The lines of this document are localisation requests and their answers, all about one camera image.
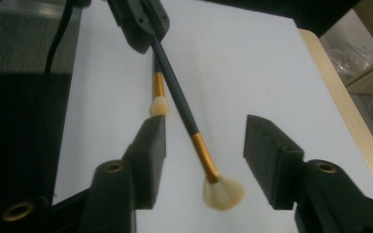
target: makeup brush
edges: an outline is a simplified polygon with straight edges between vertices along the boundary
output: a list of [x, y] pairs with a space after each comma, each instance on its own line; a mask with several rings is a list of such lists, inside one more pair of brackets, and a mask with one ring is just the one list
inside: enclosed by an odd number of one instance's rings
[[152, 47], [156, 60], [162, 69], [168, 89], [171, 92], [174, 103], [184, 122], [186, 131], [192, 140], [193, 146], [204, 168], [206, 174], [204, 181], [204, 201], [210, 207], [217, 210], [229, 210], [240, 203], [244, 197], [244, 187], [232, 179], [221, 176], [218, 172], [205, 145], [204, 139], [198, 130], [187, 100], [177, 81], [177, 77], [166, 57], [165, 51], [156, 38], [153, 40]]
[[151, 115], [166, 115], [168, 104], [166, 103], [163, 89], [163, 76], [156, 59], [153, 59], [153, 103], [151, 105]]

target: white surface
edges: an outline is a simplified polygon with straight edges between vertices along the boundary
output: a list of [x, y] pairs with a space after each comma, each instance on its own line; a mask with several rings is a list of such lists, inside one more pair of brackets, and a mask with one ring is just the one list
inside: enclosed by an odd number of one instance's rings
[[[292, 20], [201, 1], [162, 1], [163, 41], [220, 172], [246, 188], [228, 212], [206, 207], [204, 173], [170, 98], [167, 157], [157, 202], [137, 211], [138, 232], [297, 232], [273, 211], [243, 158], [246, 117], [267, 117], [306, 151], [344, 167], [364, 193], [373, 180]], [[90, 186], [119, 159], [152, 102], [152, 54], [131, 49], [108, 5], [84, 11], [59, 161], [55, 202]]]

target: wooden edge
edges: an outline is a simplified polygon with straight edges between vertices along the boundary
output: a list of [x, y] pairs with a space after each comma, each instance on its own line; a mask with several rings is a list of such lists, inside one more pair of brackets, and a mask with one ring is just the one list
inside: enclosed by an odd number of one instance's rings
[[320, 40], [310, 31], [299, 29], [299, 33], [373, 177], [373, 136], [371, 132], [333, 68]]

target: brush bristles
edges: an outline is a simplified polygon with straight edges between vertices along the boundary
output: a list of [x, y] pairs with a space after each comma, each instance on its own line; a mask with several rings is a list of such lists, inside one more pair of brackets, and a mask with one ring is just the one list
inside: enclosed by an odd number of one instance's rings
[[204, 201], [212, 208], [227, 211], [244, 197], [244, 187], [232, 179], [220, 177], [217, 183], [204, 182]]
[[151, 114], [153, 116], [166, 115], [168, 112], [168, 105], [166, 104], [166, 99], [163, 96], [156, 96], [153, 99], [153, 104], [151, 106]]

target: black cable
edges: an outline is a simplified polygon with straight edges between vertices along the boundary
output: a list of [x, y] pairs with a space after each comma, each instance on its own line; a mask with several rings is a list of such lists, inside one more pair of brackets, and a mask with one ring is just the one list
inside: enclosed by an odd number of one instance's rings
[[48, 52], [48, 55], [47, 55], [47, 62], [45, 63], [45, 74], [51, 73], [53, 57], [55, 56], [59, 43], [62, 40], [63, 34], [66, 31], [66, 27], [69, 24], [69, 20], [71, 18], [73, 10], [74, 10], [74, 0], [66, 0], [65, 8], [63, 9], [63, 13], [62, 13], [62, 17], [60, 19], [56, 34], [53, 37], [50, 51]]

